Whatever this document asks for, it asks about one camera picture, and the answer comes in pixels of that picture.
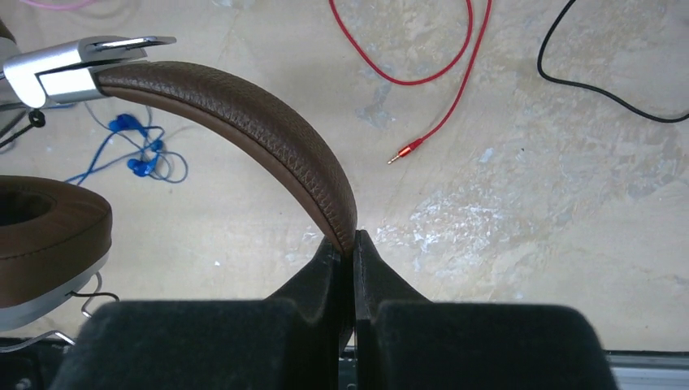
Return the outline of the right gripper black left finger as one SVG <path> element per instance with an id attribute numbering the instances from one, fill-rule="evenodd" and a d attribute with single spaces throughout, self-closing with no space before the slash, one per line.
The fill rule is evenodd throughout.
<path id="1" fill-rule="evenodd" d="M 54 389 L 335 389 L 353 331 L 352 257 L 323 241 L 262 300 L 101 306 Z"/>

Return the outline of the brown leather silver headphones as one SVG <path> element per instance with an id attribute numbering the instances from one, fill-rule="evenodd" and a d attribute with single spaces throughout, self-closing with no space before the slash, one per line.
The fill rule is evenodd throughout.
<path id="1" fill-rule="evenodd" d="M 290 106 L 212 67 L 146 61 L 174 37 L 88 37 L 22 53 L 1 30 L 3 108 L 30 110 L 32 125 L 56 104 L 119 98 L 210 129 L 245 151 L 300 203 L 352 260 L 357 209 L 336 156 Z M 1 178 L 1 329 L 25 326 L 62 305 L 96 275 L 111 248 L 110 203 L 86 188 L 40 177 Z"/>

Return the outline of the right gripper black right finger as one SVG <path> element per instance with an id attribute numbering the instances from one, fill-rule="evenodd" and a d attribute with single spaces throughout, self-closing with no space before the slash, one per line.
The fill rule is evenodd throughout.
<path id="1" fill-rule="evenodd" d="M 360 389 L 614 389 L 592 325 L 561 305 L 433 302 L 357 232 Z"/>

